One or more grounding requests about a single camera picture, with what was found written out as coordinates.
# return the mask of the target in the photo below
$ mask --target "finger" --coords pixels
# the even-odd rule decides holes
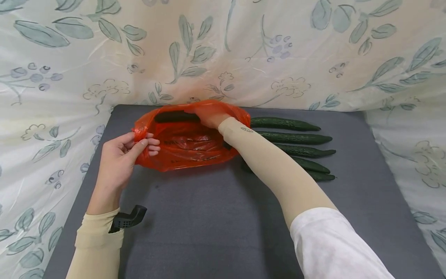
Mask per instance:
[[[146,138],[143,138],[139,142],[137,142],[131,150],[128,151],[126,154],[127,157],[129,157],[133,162],[136,161],[136,158],[141,154],[141,152],[147,147],[149,144],[149,140]]]
[[[147,134],[146,134],[146,138],[149,139],[149,144],[151,144],[151,145],[156,145],[156,146],[157,146],[157,145],[160,144],[160,141],[159,141],[159,140],[156,140],[156,139],[153,138],[153,134],[152,134],[152,133],[147,133]],[[125,144],[125,147],[126,147],[127,149],[131,149],[135,144],[136,144],[136,142],[131,141],[131,142],[129,142],[129,143],[126,143],[126,144]]]
[[[160,141],[157,140],[157,139],[154,139],[154,138],[150,138],[150,139],[149,139],[149,144],[150,144],[150,145],[153,145],[153,146],[157,146],[157,145],[160,144]]]
[[[159,146],[149,146],[149,150],[151,150],[151,151],[160,151],[161,147],[159,147]]]

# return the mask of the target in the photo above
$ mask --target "black clip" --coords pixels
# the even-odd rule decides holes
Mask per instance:
[[[113,218],[113,223],[111,224],[108,233],[116,233],[120,229],[136,226],[141,223],[142,219],[144,219],[146,211],[147,208],[144,206],[135,205],[130,214],[119,212],[116,214],[115,218]]]

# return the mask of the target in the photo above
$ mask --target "white sleeve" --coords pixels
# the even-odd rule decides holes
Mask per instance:
[[[305,279],[394,279],[339,211],[313,208],[291,223]]]

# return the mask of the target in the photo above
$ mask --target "white cloth backdrop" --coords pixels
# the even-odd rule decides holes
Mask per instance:
[[[446,273],[444,26],[446,0],[0,1],[0,278],[42,276],[113,106],[209,98],[367,110]]]

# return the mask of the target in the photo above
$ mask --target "green cucumber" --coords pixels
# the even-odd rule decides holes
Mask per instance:
[[[298,134],[298,133],[276,133],[276,132],[258,132],[261,136],[274,143],[294,143],[294,144],[310,144],[318,145],[330,142],[333,138],[315,135],[315,134]]]
[[[323,165],[319,165],[316,162],[305,160],[302,158],[291,157],[296,163],[298,163],[304,170],[306,171],[316,171],[321,173],[330,173],[330,170],[324,167]]]
[[[245,172],[249,172],[249,173],[253,173],[252,170],[249,168],[248,164],[245,161],[242,161],[241,164],[241,169]],[[306,172],[316,181],[330,181],[330,180],[334,180],[335,176],[334,175],[329,175],[326,173],[320,173],[320,172],[316,172],[316,171],[307,171]]]
[[[286,146],[283,144],[275,144],[275,146],[282,149],[286,154],[290,156],[299,156],[307,158],[321,158],[325,156],[330,156],[336,153],[336,150],[319,150],[313,147],[304,146]]]
[[[331,181],[334,180],[336,177],[334,175],[328,175],[326,173],[320,173],[315,171],[307,171],[307,173],[316,181]]]
[[[278,117],[255,117],[251,119],[251,128],[276,128],[292,131],[319,131],[321,128],[307,122]]]

